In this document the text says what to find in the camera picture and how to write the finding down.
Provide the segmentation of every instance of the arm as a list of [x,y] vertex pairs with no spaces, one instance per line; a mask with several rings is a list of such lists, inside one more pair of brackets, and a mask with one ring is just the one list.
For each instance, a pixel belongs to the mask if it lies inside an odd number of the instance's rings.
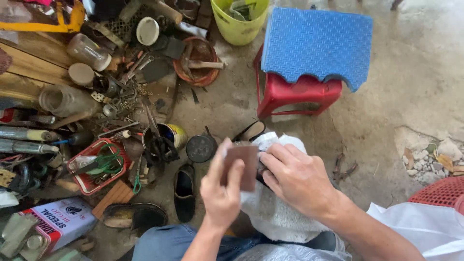
[[270,170],[263,173],[264,181],[278,197],[346,238],[364,259],[425,260],[408,240],[336,190],[321,158],[291,144],[273,144],[260,159]]
[[214,261],[222,236],[240,213],[240,180],[245,164],[233,163],[227,174],[227,186],[221,186],[225,150],[232,146],[229,138],[219,146],[208,173],[201,179],[200,194],[205,204],[205,218],[182,261]]

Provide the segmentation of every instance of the red basket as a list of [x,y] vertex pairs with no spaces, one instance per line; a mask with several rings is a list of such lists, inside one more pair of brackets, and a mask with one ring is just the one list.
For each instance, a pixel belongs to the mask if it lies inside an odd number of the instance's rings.
[[[88,196],[88,195],[92,195],[93,193],[99,191],[104,186],[110,184],[111,182],[113,182],[114,180],[119,178],[122,174],[124,174],[126,172],[126,169],[130,166],[130,163],[131,163],[130,158],[129,158],[129,156],[127,156],[122,144],[120,144],[118,142],[116,142],[116,143],[112,142],[112,141],[110,141],[110,139],[107,139],[107,138],[101,138],[101,139],[95,141],[87,149],[85,149],[85,150],[79,152],[77,155],[75,155],[70,161],[68,161],[66,167],[68,168],[68,170],[70,172],[72,172],[69,166],[76,159],[76,157],[78,157],[78,156],[96,156],[98,154],[98,152],[100,151],[100,148],[103,147],[103,145],[109,144],[109,143],[114,144],[119,148],[119,155],[122,156],[122,158],[124,159],[124,163],[122,164],[121,171],[119,171],[114,177],[108,179],[107,181],[103,182],[100,185],[95,184],[93,182],[93,179],[90,178],[89,174],[83,173],[83,174],[79,174],[79,175],[74,176],[73,177],[74,182],[77,185],[79,185],[79,188],[80,188],[82,194]],[[110,147],[110,150],[113,153],[116,153],[116,148]]]
[[451,207],[464,215],[464,176],[441,179],[416,192],[408,202]]

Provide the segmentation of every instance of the black shoe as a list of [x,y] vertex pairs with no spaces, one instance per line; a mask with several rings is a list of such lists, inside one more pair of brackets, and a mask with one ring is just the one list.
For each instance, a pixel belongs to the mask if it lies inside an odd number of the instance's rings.
[[182,165],[174,176],[175,212],[182,223],[189,222],[195,213],[194,180],[195,169],[190,164]]
[[112,228],[141,228],[147,230],[153,227],[166,226],[166,212],[155,204],[111,204],[104,212],[104,223]]
[[264,133],[266,130],[266,125],[262,121],[255,121],[241,131],[237,136],[232,139],[233,142],[236,141],[254,141],[257,137]]

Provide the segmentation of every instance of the red plastic stool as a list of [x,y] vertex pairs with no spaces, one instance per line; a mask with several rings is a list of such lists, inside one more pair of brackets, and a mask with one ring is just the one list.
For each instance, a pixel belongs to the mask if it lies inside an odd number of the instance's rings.
[[[342,95],[342,81],[340,80],[330,80],[327,83],[321,83],[313,76],[302,75],[296,83],[287,83],[280,75],[266,73],[264,98],[261,101],[259,71],[261,69],[262,55],[263,46],[261,46],[253,61],[258,93],[258,118],[263,119],[271,115],[288,114],[319,115]],[[281,106],[298,103],[316,103],[318,107],[313,111],[273,112]]]
[[464,176],[441,179],[419,190],[407,201],[451,207],[464,215]]

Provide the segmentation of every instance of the logo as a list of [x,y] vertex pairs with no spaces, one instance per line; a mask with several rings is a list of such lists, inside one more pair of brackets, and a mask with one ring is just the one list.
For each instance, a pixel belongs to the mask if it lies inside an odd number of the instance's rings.
[[80,208],[76,208],[76,207],[67,207],[66,208],[66,213],[70,214],[70,215],[75,215],[79,212],[81,212],[82,209]]

